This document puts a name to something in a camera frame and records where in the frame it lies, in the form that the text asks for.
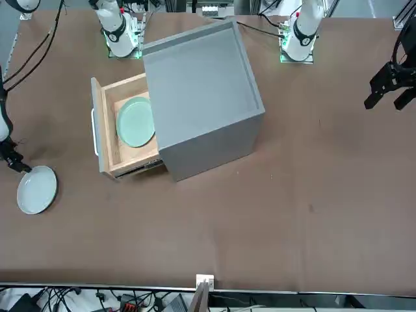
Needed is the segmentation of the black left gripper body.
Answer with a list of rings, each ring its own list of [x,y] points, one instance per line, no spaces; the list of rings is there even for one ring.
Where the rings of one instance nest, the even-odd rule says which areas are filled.
[[[402,47],[406,60],[400,63],[398,50]],[[407,21],[403,26],[389,61],[370,80],[372,95],[384,95],[397,88],[411,86],[415,81],[415,21]]]

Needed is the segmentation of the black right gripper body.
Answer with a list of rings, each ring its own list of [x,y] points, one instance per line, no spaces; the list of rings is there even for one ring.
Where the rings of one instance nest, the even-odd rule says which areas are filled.
[[[6,161],[7,164],[21,162],[22,156],[15,150],[16,146],[17,144],[11,139],[6,139],[1,142],[1,159]]]

